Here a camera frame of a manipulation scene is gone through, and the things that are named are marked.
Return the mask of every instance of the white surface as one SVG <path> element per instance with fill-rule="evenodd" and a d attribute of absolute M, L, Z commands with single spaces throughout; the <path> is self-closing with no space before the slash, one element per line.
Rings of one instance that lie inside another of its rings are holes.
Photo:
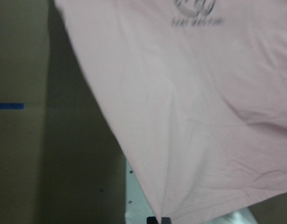
<path fill-rule="evenodd" d="M 126 224 L 146 224 L 146 218 L 155 216 L 141 190 L 128 162 L 126 162 Z M 257 224 L 248 208 L 218 217 L 204 224 Z"/>

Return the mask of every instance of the printed logo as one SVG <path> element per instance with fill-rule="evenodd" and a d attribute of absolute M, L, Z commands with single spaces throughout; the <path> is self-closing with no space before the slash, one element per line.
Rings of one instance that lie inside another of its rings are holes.
<path fill-rule="evenodd" d="M 174 17 L 173 27 L 205 27 L 221 26 L 222 17 L 210 17 L 215 8 L 216 0 L 173 0 L 183 17 Z"/>
<path fill-rule="evenodd" d="M 216 0 L 175 0 L 175 4 L 180 12 L 186 17 L 207 16 L 215 6 Z"/>

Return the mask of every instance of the pink t-shirt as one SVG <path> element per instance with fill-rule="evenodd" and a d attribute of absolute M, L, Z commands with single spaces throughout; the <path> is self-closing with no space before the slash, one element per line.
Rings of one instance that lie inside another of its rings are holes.
<path fill-rule="evenodd" d="M 158 220 L 287 192 L 287 0 L 55 0 Z"/>

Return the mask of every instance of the blue line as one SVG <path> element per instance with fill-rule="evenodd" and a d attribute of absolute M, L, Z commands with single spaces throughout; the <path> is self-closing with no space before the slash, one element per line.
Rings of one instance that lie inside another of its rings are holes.
<path fill-rule="evenodd" d="M 23 110 L 24 104 L 0 104 L 0 110 Z"/>

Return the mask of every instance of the wall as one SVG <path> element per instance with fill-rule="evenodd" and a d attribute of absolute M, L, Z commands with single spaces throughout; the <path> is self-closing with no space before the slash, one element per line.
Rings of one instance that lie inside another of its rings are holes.
<path fill-rule="evenodd" d="M 0 224 L 124 223 L 125 158 L 53 1 L 0 0 Z"/>
<path fill-rule="evenodd" d="M 249 207 L 259 224 L 287 224 L 287 193 Z"/>

